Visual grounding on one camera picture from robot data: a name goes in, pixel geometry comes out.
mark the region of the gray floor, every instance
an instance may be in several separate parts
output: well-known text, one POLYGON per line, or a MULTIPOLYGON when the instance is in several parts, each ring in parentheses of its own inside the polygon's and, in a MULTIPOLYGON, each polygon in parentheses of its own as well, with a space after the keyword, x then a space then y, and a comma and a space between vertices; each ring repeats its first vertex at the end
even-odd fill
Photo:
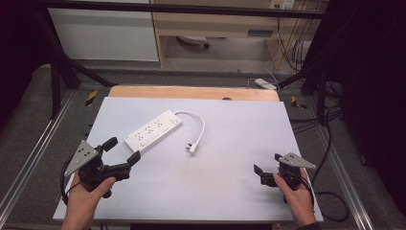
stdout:
MULTIPOLYGON (((166 66, 125 65, 121 70, 106 70, 97 66, 95 72, 112 81, 125 84, 164 84, 225 87, 255 87, 252 79, 267 78, 265 68, 272 69, 270 57, 264 52, 263 41, 257 39, 213 38, 211 48, 185 44, 176 38, 169 41, 166 66)), ((289 74, 278 75, 283 79, 289 74)), ((86 77, 84 82, 92 83, 86 77)), ((295 89, 300 82, 289 86, 289 90, 280 92, 285 102, 289 118, 311 118, 308 109, 292 107, 290 100, 294 93, 300 102, 305 100, 295 89)), ((18 176, 36 141, 49 123, 51 114, 50 74, 47 68, 35 72, 21 104, 14 110, 7 126, 0 133, 0 166, 2 186, 0 197, 7 195, 9 187, 18 176)), ((96 100, 90 107, 84 106, 91 89, 73 92, 72 103, 63 120, 53 135, 48 147, 43 152, 31 179, 15 203, 4 229, 18 225, 19 229, 54 229, 60 225, 52 220, 56 208, 60 168, 64 160, 76 149, 78 142, 86 138, 91 125, 97 116, 102 98, 108 94, 108 88, 100 88, 96 100)), ((396 209, 394 202, 387 194, 374 168, 362 166, 359 152, 352 142, 344 121, 331 122, 332 141, 350 174, 358 194, 371 218, 375 229, 406 229, 406 220, 396 209)), ((296 135, 298 145, 304 158, 319 164, 325 152, 325 145, 317 128, 296 135)), ((316 192, 330 191, 342 197, 342 190, 337 182, 334 170, 327 160, 316 184, 316 192)), ((333 197, 322 196, 319 200, 322 210, 334 217, 344 215, 344 207, 333 197)), ((286 229, 292 224, 283 224, 286 229)), ((357 229, 351 216, 344 222, 326 220, 325 229, 357 229)))

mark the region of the white cable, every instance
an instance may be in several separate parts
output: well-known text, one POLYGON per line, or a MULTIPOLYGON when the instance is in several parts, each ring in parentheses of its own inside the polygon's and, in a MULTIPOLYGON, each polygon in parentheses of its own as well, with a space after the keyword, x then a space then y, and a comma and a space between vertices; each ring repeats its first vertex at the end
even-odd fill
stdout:
POLYGON ((199 144, 200 139, 201 139, 202 136, 203 136, 203 132, 204 132, 204 129, 205 129, 205 127, 206 127, 206 123, 204 122, 204 120, 203 120, 202 117, 200 117, 199 115, 197 115, 197 114, 195 114, 195 113, 193 113, 193 112, 186 111, 186 110, 179 110, 179 111, 174 112, 174 114, 179 114, 179 113, 189 114, 189 115, 195 116, 195 117, 197 117, 198 119, 200 119, 200 121, 202 122, 202 131, 201 131, 201 133, 200 133, 200 135, 199 135, 199 138, 197 138, 197 141, 195 141, 194 143, 189 144, 189 146, 186 147, 186 149, 188 149, 188 151, 189 151, 190 153, 193 153, 193 154, 194 154, 195 151, 196 151, 197 145, 199 144))

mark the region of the plug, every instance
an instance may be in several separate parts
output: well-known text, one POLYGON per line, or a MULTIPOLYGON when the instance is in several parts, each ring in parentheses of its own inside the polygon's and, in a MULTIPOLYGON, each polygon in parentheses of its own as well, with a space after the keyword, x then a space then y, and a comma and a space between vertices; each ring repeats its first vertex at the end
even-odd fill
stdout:
POLYGON ((186 150, 188 150, 190 153, 193 153, 196 151, 197 148, 197 144, 193 143, 193 144, 188 144, 189 146, 186 147, 186 150))

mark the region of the human hand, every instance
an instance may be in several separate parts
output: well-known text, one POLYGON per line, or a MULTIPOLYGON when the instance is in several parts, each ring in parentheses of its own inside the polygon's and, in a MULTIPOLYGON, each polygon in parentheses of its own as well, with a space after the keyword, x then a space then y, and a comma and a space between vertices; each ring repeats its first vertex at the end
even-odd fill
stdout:
MULTIPOLYGON (((307 178, 307 174, 302 168, 301 175, 303 178, 307 178)), ((303 227, 310 223, 316 222, 316 218, 314 217, 313 213, 313 206, 311 204, 311 196, 306 186, 301 184, 298 190, 293 191, 278 174, 274 173, 274 179, 286 197, 296 226, 303 227)))
POLYGON ((116 178, 109 177, 94 191, 88 192, 81 184, 78 184, 80 183, 80 178, 75 173, 72 185, 78 184, 78 186, 69 192, 68 208, 62 224, 62 230, 89 229, 99 201, 112 188, 115 182, 116 178))

